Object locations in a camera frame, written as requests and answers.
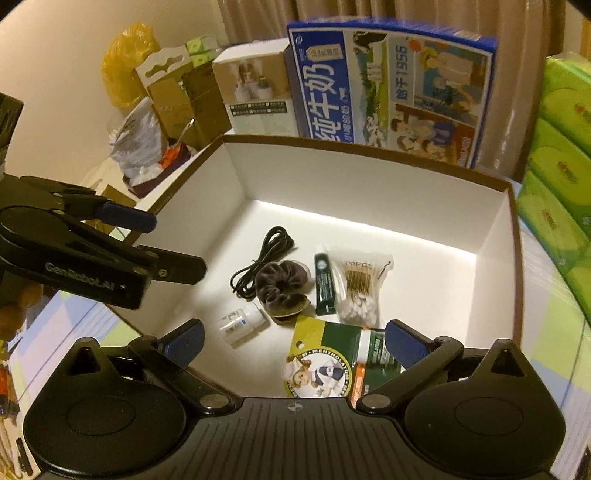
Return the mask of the cotton swab bag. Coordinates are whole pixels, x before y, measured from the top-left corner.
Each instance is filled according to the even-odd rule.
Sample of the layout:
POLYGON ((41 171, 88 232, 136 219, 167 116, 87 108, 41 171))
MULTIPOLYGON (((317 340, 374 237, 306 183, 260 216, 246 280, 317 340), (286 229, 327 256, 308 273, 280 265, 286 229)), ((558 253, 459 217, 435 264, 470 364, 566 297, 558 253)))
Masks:
POLYGON ((377 328, 380 291, 394 268, 391 254, 331 246, 328 250, 335 282, 335 311, 339 321, 377 328))

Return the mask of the brown velvet scrunchie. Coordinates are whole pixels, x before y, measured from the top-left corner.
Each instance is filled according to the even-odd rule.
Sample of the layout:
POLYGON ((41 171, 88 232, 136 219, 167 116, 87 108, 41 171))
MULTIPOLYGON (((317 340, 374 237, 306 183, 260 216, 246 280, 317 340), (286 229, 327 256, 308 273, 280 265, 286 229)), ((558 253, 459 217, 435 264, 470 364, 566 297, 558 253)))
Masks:
POLYGON ((276 322, 296 318, 310 306, 304 289, 310 281, 310 270, 301 262, 283 260, 266 263, 256 274, 256 298, 264 312, 276 322))

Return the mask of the brown cardboard boxes stack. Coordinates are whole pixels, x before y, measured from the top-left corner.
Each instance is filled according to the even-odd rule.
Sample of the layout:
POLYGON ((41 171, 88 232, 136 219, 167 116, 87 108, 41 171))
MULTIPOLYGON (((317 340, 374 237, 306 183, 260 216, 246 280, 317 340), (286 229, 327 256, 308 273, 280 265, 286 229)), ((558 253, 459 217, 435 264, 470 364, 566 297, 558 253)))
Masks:
POLYGON ((168 138, 200 150, 230 129, 211 62, 195 67, 185 47, 167 47, 135 72, 168 138))

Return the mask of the white pill bottle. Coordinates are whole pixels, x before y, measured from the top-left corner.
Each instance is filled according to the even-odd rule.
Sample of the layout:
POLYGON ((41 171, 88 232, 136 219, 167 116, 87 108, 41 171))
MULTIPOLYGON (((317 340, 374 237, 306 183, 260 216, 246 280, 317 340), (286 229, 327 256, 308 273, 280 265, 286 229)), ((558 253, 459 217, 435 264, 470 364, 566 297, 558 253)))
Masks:
POLYGON ((254 303, 235 309, 219 320, 218 331, 228 344, 235 344, 262 327, 266 314, 254 303))

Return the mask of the white product box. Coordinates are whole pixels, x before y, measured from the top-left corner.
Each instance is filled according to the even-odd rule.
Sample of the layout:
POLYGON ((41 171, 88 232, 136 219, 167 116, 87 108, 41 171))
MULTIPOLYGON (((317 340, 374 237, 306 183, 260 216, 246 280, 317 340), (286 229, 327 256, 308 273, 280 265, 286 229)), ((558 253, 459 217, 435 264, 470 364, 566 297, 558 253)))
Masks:
POLYGON ((287 38, 231 46, 212 70, 235 134, 297 137, 287 38))

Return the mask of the yellow plastic bag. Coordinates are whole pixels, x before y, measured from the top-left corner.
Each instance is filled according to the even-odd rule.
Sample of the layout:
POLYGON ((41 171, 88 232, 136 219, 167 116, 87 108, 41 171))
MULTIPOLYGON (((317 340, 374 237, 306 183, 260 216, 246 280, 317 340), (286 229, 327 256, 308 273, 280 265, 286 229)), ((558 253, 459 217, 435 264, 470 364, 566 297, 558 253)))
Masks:
POLYGON ((135 69, 160 50, 153 28, 134 23, 117 35, 102 58, 101 76, 110 103, 119 109, 134 108, 145 96, 135 69))

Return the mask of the green tissue pack stack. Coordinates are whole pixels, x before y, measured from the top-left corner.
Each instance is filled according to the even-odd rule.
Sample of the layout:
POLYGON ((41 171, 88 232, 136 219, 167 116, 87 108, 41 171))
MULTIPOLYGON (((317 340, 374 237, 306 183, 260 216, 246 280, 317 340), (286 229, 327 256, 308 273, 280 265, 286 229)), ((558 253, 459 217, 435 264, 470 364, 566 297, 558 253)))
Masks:
POLYGON ((519 214, 590 316, 590 61, 546 59, 519 214))

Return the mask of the brown cardboard storage box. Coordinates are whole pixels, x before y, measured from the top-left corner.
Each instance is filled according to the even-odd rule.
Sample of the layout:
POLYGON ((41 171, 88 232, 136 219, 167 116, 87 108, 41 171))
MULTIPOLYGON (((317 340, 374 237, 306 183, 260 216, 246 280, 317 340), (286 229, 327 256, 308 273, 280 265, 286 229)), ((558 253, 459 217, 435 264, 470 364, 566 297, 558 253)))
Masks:
POLYGON ((256 258, 280 226, 291 257, 319 248, 390 255, 379 294, 383 321, 400 319, 429 337, 468 347, 519 340, 523 267, 511 186, 472 170, 367 147, 228 135, 200 152, 144 201, 156 229, 136 245, 204 258, 197 285, 155 282, 137 310, 120 316, 160 336, 191 318, 204 322, 198 373, 243 396, 281 396, 293 329, 268 323, 237 346, 216 322, 237 308, 235 271, 256 258))

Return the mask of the dark tray with items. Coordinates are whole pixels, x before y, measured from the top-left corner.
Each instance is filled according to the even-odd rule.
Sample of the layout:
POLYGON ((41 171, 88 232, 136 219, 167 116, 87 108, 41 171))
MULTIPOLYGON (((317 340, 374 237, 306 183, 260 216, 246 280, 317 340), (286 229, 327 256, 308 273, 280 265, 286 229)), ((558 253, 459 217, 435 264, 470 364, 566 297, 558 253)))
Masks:
POLYGON ((144 198, 190 159, 191 151, 184 142, 184 137, 193 124, 194 120, 191 119, 183 128, 179 138, 164 150, 164 153, 157 162, 148 166, 141 166, 133 178, 123 178, 127 189, 134 196, 144 198))

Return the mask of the white crumpled plastic bag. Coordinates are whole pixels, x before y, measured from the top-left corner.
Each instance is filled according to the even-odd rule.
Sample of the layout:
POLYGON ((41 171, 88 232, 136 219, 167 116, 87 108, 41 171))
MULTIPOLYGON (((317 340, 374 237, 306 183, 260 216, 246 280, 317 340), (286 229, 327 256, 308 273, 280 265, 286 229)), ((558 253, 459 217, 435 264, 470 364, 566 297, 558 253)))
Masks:
POLYGON ((110 158, 127 178, 133 178, 141 166, 161 158, 165 142, 149 97, 144 97, 127 115, 121 127, 110 136, 109 145, 110 158))

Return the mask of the Mentholatum lip salve card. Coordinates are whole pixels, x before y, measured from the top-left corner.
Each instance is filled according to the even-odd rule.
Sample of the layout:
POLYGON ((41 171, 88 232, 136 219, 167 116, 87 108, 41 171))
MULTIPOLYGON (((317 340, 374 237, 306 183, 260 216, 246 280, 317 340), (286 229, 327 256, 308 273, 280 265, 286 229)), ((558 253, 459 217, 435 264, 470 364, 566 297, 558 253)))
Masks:
POLYGON ((294 398, 346 397, 353 404, 402 371, 385 332, 301 316, 283 365, 294 398))

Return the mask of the blue milk carton box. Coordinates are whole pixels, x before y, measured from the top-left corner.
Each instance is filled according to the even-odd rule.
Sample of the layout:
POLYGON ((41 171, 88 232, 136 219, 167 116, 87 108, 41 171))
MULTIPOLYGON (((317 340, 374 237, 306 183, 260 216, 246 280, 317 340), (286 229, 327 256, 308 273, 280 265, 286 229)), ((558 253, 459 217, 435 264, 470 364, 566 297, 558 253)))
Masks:
POLYGON ((498 42, 374 17, 287 24, 308 137, 471 168, 498 42))

